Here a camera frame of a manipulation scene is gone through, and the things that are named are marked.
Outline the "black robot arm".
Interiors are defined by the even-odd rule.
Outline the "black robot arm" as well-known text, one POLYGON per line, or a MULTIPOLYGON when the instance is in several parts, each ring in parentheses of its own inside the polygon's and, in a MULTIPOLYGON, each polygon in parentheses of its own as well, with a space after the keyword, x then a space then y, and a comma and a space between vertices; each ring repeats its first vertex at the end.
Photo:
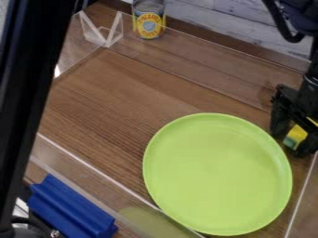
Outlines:
POLYGON ((269 132, 293 157, 318 151, 318 0, 263 0, 289 43, 312 37, 308 68, 297 89, 279 84, 271 100, 269 132))

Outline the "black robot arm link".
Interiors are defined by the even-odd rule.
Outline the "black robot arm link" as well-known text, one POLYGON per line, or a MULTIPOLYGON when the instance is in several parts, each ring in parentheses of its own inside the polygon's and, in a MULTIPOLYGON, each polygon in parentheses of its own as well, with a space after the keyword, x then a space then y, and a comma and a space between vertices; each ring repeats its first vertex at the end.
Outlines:
POLYGON ((0 238, 11 227, 30 149, 77 0, 9 0, 0 36, 0 238))

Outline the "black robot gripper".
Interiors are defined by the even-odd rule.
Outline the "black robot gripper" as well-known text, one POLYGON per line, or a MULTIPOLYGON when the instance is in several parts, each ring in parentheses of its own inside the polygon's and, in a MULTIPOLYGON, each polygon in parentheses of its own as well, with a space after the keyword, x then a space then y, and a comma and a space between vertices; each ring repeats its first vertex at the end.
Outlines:
MULTIPOLYGON (((300 85, 293 89, 277 85, 271 99, 269 132, 276 139, 283 139, 289 130, 289 122, 300 124, 305 118, 318 122, 318 90, 300 85)), ((296 156, 304 157, 318 150, 318 132, 299 131, 296 156)))

